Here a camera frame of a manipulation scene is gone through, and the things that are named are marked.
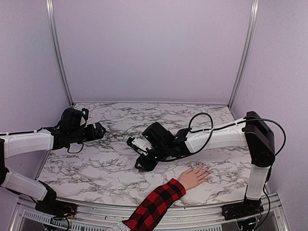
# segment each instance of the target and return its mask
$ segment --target gray marble vein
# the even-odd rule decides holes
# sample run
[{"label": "gray marble vein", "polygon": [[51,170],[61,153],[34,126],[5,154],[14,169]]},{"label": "gray marble vein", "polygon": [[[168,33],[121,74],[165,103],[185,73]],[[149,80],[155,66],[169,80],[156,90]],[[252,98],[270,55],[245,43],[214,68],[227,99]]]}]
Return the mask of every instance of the gray marble vein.
[{"label": "gray marble vein", "polygon": [[[129,136],[142,138],[153,122],[160,122],[175,133],[186,128],[199,112],[212,115],[215,125],[233,121],[225,106],[158,103],[79,103],[88,108],[88,123],[101,122],[105,137],[85,143],[82,152],[66,149],[51,152],[39,180],[49,184],[58,196],[111,205],[139,205],[157,186],[198,164],[210,168],[210,180],[188,193],[174,206],[215,204],[243,199],[250,173],[246,148],[229,147],[205,150],[182,160],[159,163],[154,171],[139,173],[134,168],[138,154],[126,145]],[[209,126],[209,119],[197,117],[193,126]],[[71,151],[78,151],[73,144]]]}]

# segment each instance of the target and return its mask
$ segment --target red and black checkered sleeve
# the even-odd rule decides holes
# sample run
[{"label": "red and black checkered sleeve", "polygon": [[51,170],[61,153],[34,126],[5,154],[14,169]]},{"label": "red and black checkered sleeve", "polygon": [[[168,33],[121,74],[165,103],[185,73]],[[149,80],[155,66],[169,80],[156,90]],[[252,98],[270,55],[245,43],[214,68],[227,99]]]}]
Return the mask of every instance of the red and black checkered sleeve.
[{"label": "red and black checkered sleeve", "polygon": [[123,223],[133,231],[151,231],[163,218],[168,208],[186,194],[176,179],[151,192],[128,220]]}]

